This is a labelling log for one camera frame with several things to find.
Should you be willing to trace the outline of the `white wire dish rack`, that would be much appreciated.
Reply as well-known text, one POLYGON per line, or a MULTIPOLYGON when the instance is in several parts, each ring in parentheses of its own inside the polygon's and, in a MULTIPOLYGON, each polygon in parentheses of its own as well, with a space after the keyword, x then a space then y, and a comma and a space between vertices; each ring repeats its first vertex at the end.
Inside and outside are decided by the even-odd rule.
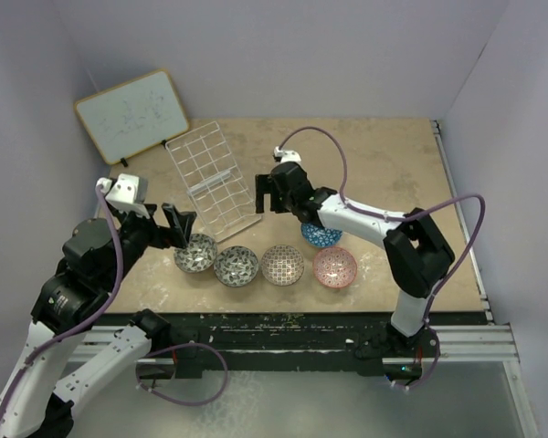
POLYGON ((202 232, 222 243, 261 221, 254 195, 218 122, 163 143, 202 232))

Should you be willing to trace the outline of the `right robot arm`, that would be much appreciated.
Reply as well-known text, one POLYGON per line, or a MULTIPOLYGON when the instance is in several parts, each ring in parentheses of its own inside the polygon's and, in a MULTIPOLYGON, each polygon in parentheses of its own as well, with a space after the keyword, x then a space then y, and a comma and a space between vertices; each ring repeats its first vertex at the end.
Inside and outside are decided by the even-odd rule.
POLYGON ((425 210, 382 211, 356 203, 328 187, 315 188, 296 162, 281 162, 255 176, 256 212, 293 214, 301 223, 340 230, 385 250, 399 295, 390 320, 388 347, 408 357, 420 346, 431 295, 442 284, 455 255, 425 210))

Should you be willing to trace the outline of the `red patterned bowl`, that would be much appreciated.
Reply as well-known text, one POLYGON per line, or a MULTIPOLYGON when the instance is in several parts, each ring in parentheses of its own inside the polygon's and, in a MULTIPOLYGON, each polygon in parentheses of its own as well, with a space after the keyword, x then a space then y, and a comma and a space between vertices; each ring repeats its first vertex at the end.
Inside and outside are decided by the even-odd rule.
POLYGON ((325 287, 344 288, 357 276, 357 262, 347 250, 332 246, 319 251, 312 262, 315 278, 325 287))

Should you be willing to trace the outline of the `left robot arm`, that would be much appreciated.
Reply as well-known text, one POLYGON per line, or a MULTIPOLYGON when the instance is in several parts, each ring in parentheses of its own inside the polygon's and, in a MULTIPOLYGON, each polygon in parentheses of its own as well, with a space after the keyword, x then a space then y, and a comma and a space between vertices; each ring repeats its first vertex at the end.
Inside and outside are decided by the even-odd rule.
POLYGON ((102 202, 104 218, 76 226, 63 245, 56 273, 31 311, 25 346, 0 394, 0 437, 65 437, 84 405, 141 355, 159 358, 170 345, 170 325, 143 310, 119 340, 66 378, 60 376, 75 348, 118 295, 121 281, 149 247, 185 248, 196 219, 165 203, 167 226, 154 204, 121 209, 102 202))

